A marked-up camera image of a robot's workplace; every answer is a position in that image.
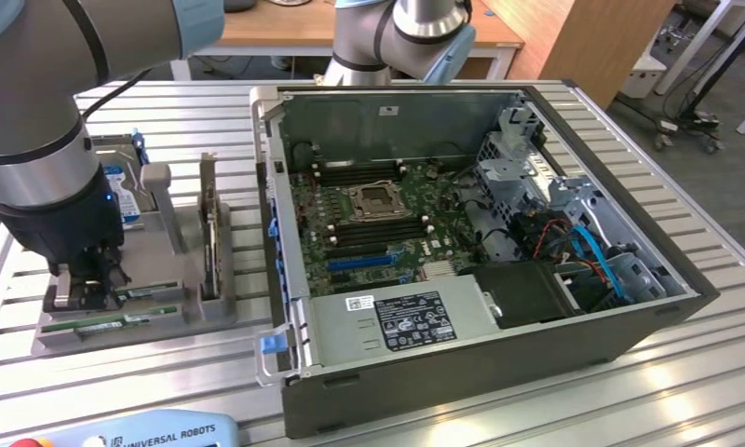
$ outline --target red cable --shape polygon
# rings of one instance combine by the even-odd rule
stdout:
[[[535,251],[533,251],[533,259],[537,258],[537,252],[541,250],[541,245],[543,245],[543,238],[546,237],[546,231],[549,230],[549,226],[554,223],[554,222],[562,222],[565,223],[566,220],[565,219],[551,219],[549,222],[546,222],[546,224],[543,225],[543,231],[541,231],[541,237],[537,240],[537,245],[535,245]]]
[[[595,266],[594,263],[591,263],[590,261],[586,261],[583,259],[579,259],[577,261],[578,263],[585,264],[587,267],[590,267],[590,269],[593,270],[593,272],[595,273],[595,275],[598,275],[598,277],[601,278],[601,282],[607,282],[607,279],[605,278],[605,274],[601,272],[601,269]]]

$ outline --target wire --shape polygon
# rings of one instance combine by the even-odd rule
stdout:
[[[466,203],[477,203],[477,207],[478,207],[481,210],[490,210],[490,209],[491,209],[491,206],[490,206],[490,205],[482,203],[482,202],[478,201],[475,198],[469,198],[467,200],[465,200],[463,202],[461,202],[461,203],[458,204],[458,210],[462,210],[462,209],[463,209],[463,207],[466,206]]]
[[[471,11],[474,10],[471,0],[463,0],[463,9],[466,10],[466,23],[469,23],[471,21]]]
[[[546,237],[546,231],[549,230],[549,227],[551,226],[553,223],[555,222],[562,222],[565,223],[566,220],[565,219],[551,219],[549,222],[546,222],[546,224],[543,225],[543,230],[541,231],[541,237],[537,240],[537,245],[535,245],[535,251],[533,251],[533,259],[537,258],[537,254],[541,250],[541,245],[543,245],[543,238]]]
[[[593,235],[587,231],[587,228],[585,228],[581,225],[574,225],[571,227],[571,230],[575,231],[579,235],[582,235],[582,238],[587,242],[587,245],[593,250],[593,255],[595,256],[598,264],[601,265],[601,268],[605,271],[605,275],[609,278],[609,283],[611,284],[611,288],[615,292],[615,295],[618,295],[619,298],[625,299],[631,303],[631,299],[623,294],[623,289],[621,288],[621,282],[618,281],[618,278],[614,276],[611,270],[609,269],[607,258],[605,258],[605,254],[601,252],[601,249],[598,248],[598,244],[595,243],[595,239],[593,238]]]
[[[510,235],[510,233],[507,232],[507,230],[505,230],[503,228],[491,228],[487,233],[485,233],[485,236],[481,239],[481,243],[487,239],[489,236],[491,236],[494,233],[502,233],[505,235],[505,237],[507,237],[509,239],[513,238],[513,235]]]
[[[622,98],[619,98],[618,96],[615,96],[615,101],[619,102],[623,106],[626,106],[629,109],[631,109],[631,111],[642,116],[645,119],[647,119],[650,121],[650,123],[654,125],[654,129],[657,131],[661,131],[659,128],[659,123],[657,122],[657,119],[653,118],[646,112],[643,112],[641,109],[638,109],[635,106],[633,106],[631,104],[629,104]]]
[[[695,107],[701,103],[703,97],[711,90],[713,86],[718,82],[725,72],[729,70],[731,64],[734,63],[735,58],[745,50],[745,35],[742,35],[738,38],[738,40],[735,39],[737,34],[742,32],[745,32],[745,21],[742,21],[742,23],[739,24],[735,30],[735,33],[731,35],[729,39],[729,42],[731,42],[730,45],[733,46],[730,53],[727,55],[719,56],[721,58],[725,56],[722,63],[718,65],[717,68],[714,66],[709,68],[709,70],[714,70],[709,76],[706,76],[706,74],[702,74],[699,76],[699,80],[695,84],[695,86],[701,85],[699,91],[695,91],[695,88],[690,88],[687,90],[687,93],[683,95],[683,101],[681,102],[682,110],[679,110],[678,115],[679,115],[679,119],[691,121],[693,128],[705,128],[703,125],[695,122],[697,121],[695,119],[690,119],[690,118],[695,116]]]
[[[577,259],[571,261],[574,264],[579,264],[583,265],[586,268],[589,268],[593,273],[598,276],[598,278],[601,279],[601,282],[607,283],[607,279],[605,278],[605,274],[601,273],[599,268],[595,266],[594,263],[591,263],[590,261],[585,261],[583,259]]]
[[[90,104],[90,107],[87,107],[87,109],[85,109],[85,112],[82,112],[82,121],[87,121],[87,118],[101,108],[101,106],[103,104],[106,104],[110,100],[113,100],[115,98],[115,96],[118,96],[121,93],[123,93],[129,88],[131,88],[133,85],[137,84],[143,77],[146,77],[146,75],[149,74],[149,72],[151,70],[153,69],[149,68],[149,69],[143,70],[142,72],[139,72],[138,74],[135,74],[133,76],[133,78],[129,81],[126,81],[121,87],[118,87],[110,93],[103,95],[97,102]]]
[[[582,246],[579,245],[579,241],[575,239],[571,239],[571,247],[573,250],[575,251],[575,255],[581,258],[585,259],[585,252],[582,251]]]
[[[451,142],[450,140],[442,141],[442,142],[437,142],[433,149],[435,149],[435,147],[441,147],[442,145],[447,145],[451,146],[453,149],[458,152],[459,155],[462,156],[469,156],[470,154],[462,149],[462,147],[455,143]],[[433,152],[430,151],[430,155],[426,156],[426,158],[435,158],[433,156]]]
[[[683,93],[683,97],[681,98],[681,103],[679,103],[679,107],[677,109],[677,115],[674,117],[671,117],[669,115],[669,113],[665,110],[665,106],[667,104],[667,101],[670,99],[670,96],[673,95],[673,92],[679,88],[679,86],[686,83],[686,81],[690,80],[690,78],[703,69],[703,68],[709,68],[709,66],[711,66],[711,64],[714,63],[715,58],[719,56],[719,54],[722,53],[722,51],[725,50],[725,48],[727,46],[731,45],[731,43],[734,42],[734,38],[735,35],[739,33],[739,31],[742,30],[742,28],[745,27],[745,20],[742,21],[742,23],[739,24],[739,26],[737,27],[734,33],[731,34],[730,38],[722,43],[722,45],[719,46],[718,50],[711,54],[711,56],[709,56],[709,59],[706,59],[706,61],[703,62],[703,64],[693,71],[693,73],[690,73],[682,80],[681,82],[667,91],[667,93],[665,94],[665,99],[662,101],[662,113],[663,116],[670,119],[671,121],[677,121],[679,119],[679,114],[681,111],[683,110],[683,108],[686,107],[685,104],[689,104],[687,102],[687,97],[690,95],[690,93],[693,93],[693,90],[695,88],[695,84],[698,83],[699,79],[702,78],[703,73],[699,74],[698,78],[695,79],[695,84],[693,84],[693,86],[686,90],[686,92]]]
[[[201,63],[203,63],[203,64],[207,66],[209,70],[203,72],[206,75],[219,74],[219,75],[222,75],[222,77],[225,77],[225,78],[227,78],[227,79],[238,79],[238,78],[242,77],[242,75],[245,74],[245,71],[247,70],[247,67],[250,66],[250,62],[253,61],[253,58],[254,58],[254,57],[253,57],[253,56],[247,56],[247,59],[245,60],[243,68],[241,69],[241,71],[239,71],[238,74],[231,74],[231,73],[227,72],[226,70],[223,70],[223,69],[221,69],[221,68],[213,66],[201,56],[194,56],[194,58],[195,58]],[[217,61],[217,60],[213,59],[210,56],[209,56],[209,59],[213,60],[213,61],[215,61],[215,62],[221,62],[221,63],[222,63],[222,62],[226,62],[229,59],[231,59],[231,57],[227,56],[225,61]]]
[[[439,190],[438,194],[435,195],[435,207],[438,208],[439,204],[441,204],[441,200],[442,197],[446,194],[446,190],[449,190],[451,183],[461,178],[465,174],[469,173],[469,171],[477,166],[477,163],[471,163],[469,166],[466,166],[463,169],[455,171],[447,178],[446,178],[446,185],[442,187],[442,189]]]

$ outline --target blue cable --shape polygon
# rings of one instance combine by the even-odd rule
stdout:
[[[595,239],[593,238],[590,231],[587,231],[587,228],[585,228],[582,225],[574,225],[571,230],[574,230],[579,235],[582,235],[585,242],[587,242],[587,245],[593,250],[593,255],[595,256],[595,259],[598,260],[598,264],[601,265],[601,269],[603,270],[605,275],[607,275],[609,282],[611,283],[611,288],[615,291],[615,295],[619,298],[623,298],[630,303],[633,303],[631,299],[623,293],[623,289],[621,289],[621,282],[618,281],[618,278],[611,273],[611,270],[609,270],[607,258],[605,258],[605,253],[602,253],[601,249],[598,248],[598,244],[595,243]]]
[[[571,239],[571,247],[573,250],[575,251],[575,255],[585,259],[585,252],[582,251],[582,246],[579,245],[579,241],[575,239]]]

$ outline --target barcode sticker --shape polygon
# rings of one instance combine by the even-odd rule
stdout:
[[[139,206],[137,205],[135,196],[133,195],[131,191],[127,191],[121,186],[123,180],[126,179],[123,169],[118,166],[105,166],[103,173],[107,177],[110,189],[115,194],[115,199],[118,200],[118,209],[121,210],[121,223],[127,224],[130,222],[134,222],[139,218]]]
[[[89,333],[89,332],[101,332],[101,331],[110,331],[111,329],[117,329],[122,326],[118,321],[113,321],[110,323],[101,323],[94,324],[93,326],[85,326],[83,328],[77,328],[74,331],[78,333]]]
[[[347,312],[361,309],[373,308],[374,298],[371,295],[354,296],[353,298],[345,298],[345,305],[347,306]]]

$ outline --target aluminum extrusion table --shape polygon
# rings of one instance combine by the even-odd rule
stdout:
[[[653,334],[609,364],[289,440],[282,436],[279,390],[257,385],[251,358],[251,334],[269,327],[270,311],[249,86],[145,83],[93,114],[87,128],[93,135],[131,128],[143,132],[151,161],[171,163],[177,203],[194,200],[199,153],[217,154],[218,186],[231,206],[239,320],[219,332],[34,359],[28,347],[47,281],[45,262],[22,251],[0,227],[0,441],[151,408],[178,408],[231,415],[243,445],[743,443],[745,252],[581,91],[558,82],[534,85],[721,289],[719,298],[683,324]],[[109,90],[82,94],[79,107]],[[551,134],[547,148],[562,168],[574,170]],[[386,390],[379,396],[386,398]]]

